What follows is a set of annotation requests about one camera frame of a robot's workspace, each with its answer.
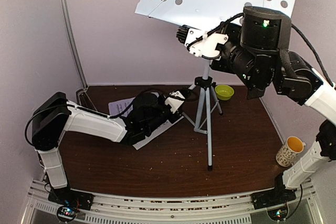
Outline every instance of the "black cable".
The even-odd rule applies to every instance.
[[[288,49],[279,49],[279,54],[282,66],[285,69],[287,76],[292,79],[297,79],[298,76],[290,63]]]
[[[235,16],[233,16],[233,17],[227,19],[226,21],[221,22],[219,26],[215,27],[214,29],[212,29],[211,31],[209,31],[209,32],[207,33],[208,37],[209,37],[210,35],[214,34],[215,32],[221,30],[225,25],[231,23],[231,22],[234,21],[236,18],[240,18],[240,17],[242,17],[242,16],[243,16],[243,13],[238,13],[238,14],[236,14]],[[195,44],[195,43],[197,43],[197,42],[200,42],[200,41],[202,41],[202,40],[203,40],[203,36],[198,37],[198,38],[195,39],[193,42],[191,42],[191,43],[187,46],[188,51],[190,50],[190,47],[191,47],[193,44]]]
[[[298,210],[298,208],[299,208],[299,205],[300,205],[300,203],[301,203],[301,201],[302,201],[302,196],[303,196],[302,184],[300,184],[300,188],[301,188],[301,196],[300,196],[300,200],[299,200],[298,204],[296,205],[296,208],[294,209],[294,211],[293,211],[288,217],[286,217],[286,220],[288,220],[290,217],[292,217],[293,214],[296,212],[296,210]]]
[[[326,69],[324,68],[322,61],[320,59],[320,56],[318,55],[318,53],[316,52],[315,48],[313,47],[313,45],[309,42],[309,40],[306,38],[306,36],[300,31],[300,29],[298,27],[296,27],[295,25],[292,24],[292,28],[301,36],[301,38],[305,41],[305,43],[307,44],[307,46],[310,48],[310,50],[313,52],[313,54],[315,55],[316,61],[318,62],[322,73],[326,79],[326,81],[329,83],[330,86],[333,86],[333,83],[326,71]]]
[[[147,93],[147,92],[150,92],[150,91],[157,91],[159,93],[161,93],[162,95],[164,95],[166,98],[170,97],[170,98],[174,98],[176,100],[179,100],[179,101],[184,101],[184,102],[193,102],[193,101],[197,101],[198,100],[198,95],[195,91],[191,90],[191,89],[188,89],[188,88],[182,88],[182,90],[188,90],[188,92],[192,93],[194,95],[194,98],[187,98],[187,99],[183,99],[183,98],[180,98],[180,97],[176,97],[174,95],[171,95],[171,94],[167,94],[166,92],[164,92],[163,90],[161,89],[158,89],[158,88],[150,88],[150,89],[146,89],[146,90],[143,90],[141,91],[133,100],[132,102],[130,102],[130,104],[127,105],[127,107],[121,111],[120,113],[116,114],[116,115],[111,115],[109,116],[109,118],[111,119],[115,119],[115,118],[118,118],[120,116],[122,116],[123,114],[125,114],[125,112],[133,105],[134,103],[134,100],[136,98],[138,98],[139,96],[141,96],[142,94],[144,93]]]
[[[57,200],[58,200],[59,202],[62,202],[62,201],[57,197],[57,195],[55,194],[55,192],[53,191],[53,189],[51,188],[51,186],[50,186],[50,189],[51,189],[51,190],[50,190],[50,191],[47,190],[46,187],[47,187],[48,185],[50,186],[50,183],[46,183],[46,184],[44,185],[44,190],[47,191],[47,192],[50,193],[50,194],[53,194],[53,195],[57,198]],[[69,208],[69,209],[71,209],[72,211],[74,211],[74,212],[76,213],[71,219],[67,220],[67,222],[71,222],[71,221],[73,221],[73,220],[76,218],[77,213],[80,212],[78,208],[75,209],[74,207],[72,207],[72,206],[70,206],[70,205],[61,205],[61,206],[57,209],[56,213],[61,212],[61,210],[62,210],[64,207]],[[56,214],[56,217],[57,217],[57,219],[58,219],[59,221],[64,222],[63,220],[61,220],[61,219],[58,217],[58,214]]]
[[[35,117],[37,117],[38,115],[40,115],[41,113],[43,113],[43,112],[46,112],[46,111],[48,111],[48,110],[52,110],[52,109],[55,109],[55,108],[58,108],[58,107],[62,107],[62,106],[75,107],[75,106],[73,106],[73,105],[71,105],[71,104],[65,104],[65,105],[64,105],[64,104],[59,104],[59,105],[56,105],[56,106],[51,106],[51,107],[48,107],[48,108],[46,108],[46,109],[44,109],[44,110],[41,110],[41,111],[37,112],[36,114],[34,114],[34,115],[28,120],[28,122],[27,122],[27,124],[26,124],[26,127],[25,127],[25,139],[26,139],[26,141],[27,141],[27,143],[28,143],[29,145],[34,146],[34,145],[32,144],[32,142],[29,141],[28,136],[27,136],[28,127],[29,127],[30,123],[32,122],[32,120],[33,120]]]
[[[44,184],[44,190],[51,194],[51,191],[48,191],[47,188],[46,188],[47,185],[50,185],[50,183]]]

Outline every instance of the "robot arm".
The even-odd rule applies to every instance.
[[[305,179],[326,162],[336,160],[336,91],[304,59],[288,51],[290,28],[290,18],[279,11],[244,7],[242,26],[223,23],[216,33],[202,37],[202,32],[186,26],[177,33],[191,54],[213,59],[213,70],[236,74],[248,88],[247,99],[262,97],[273,83],[277,94],[328,119],[307,153],[276,177],[275,188],[252,194],[255,209],[294,200]]]
[[[80,201],[89,209],[92,195],[71,190],[62,165],[58,146],[67,131],[99,136],[112,142],[133,145],[150,136],[161,124],[176,122],[182,115],[181,106],[190,96],[187,89],[161,94],[142,92],[132,102],[128,116],[111,116],[68,101],[58,92],[33,115],[32,145],[40,157],[50,182],[49,200],[66,205]]]

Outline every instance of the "tripod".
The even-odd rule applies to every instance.
[[[212,77],[209,76],[210,71],[210,60],[205,60],[205,67],[202,77],[196,77],[195,83],[189,87],[189,89],[194,89],[197,86],[201,87],[199,100],[198,100],[198,107],[197,107],[197,114],[196,114],[196,121],[194,122],[188,115],[183,113],[184,117],[194,126],[194,131],[203,133],[207,135],[207,143],[208,143],[208,171],[212,171],[213,169],[213,162],[212,162],[212,133],[211,133],[211,113],[218,108],[219,114],[223,115],[221,105],[219,104],[219,100],[216,96],[216,92],[214,86],[216,83],[212,82]],[[215,100],[215,105],[211,108],[211,101],[210,101],[210,92]],[[202,113],[204,102],[206,106],[206,118],[201,124]],[[206,122],[206,130],[202,130],[201,128]]]

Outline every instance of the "yellow bowl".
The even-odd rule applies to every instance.
[[[216,95],[218,99],[222,101],[230,100],[235,91],[228,85],[218,85],[215,87]]]

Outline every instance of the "patterned mug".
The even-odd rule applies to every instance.
[[[287,138],[285,144],[281,147],[276,155],[276,160],[283,167],[290,166],[299,156],[305,147],[305,143],[296,136]]]

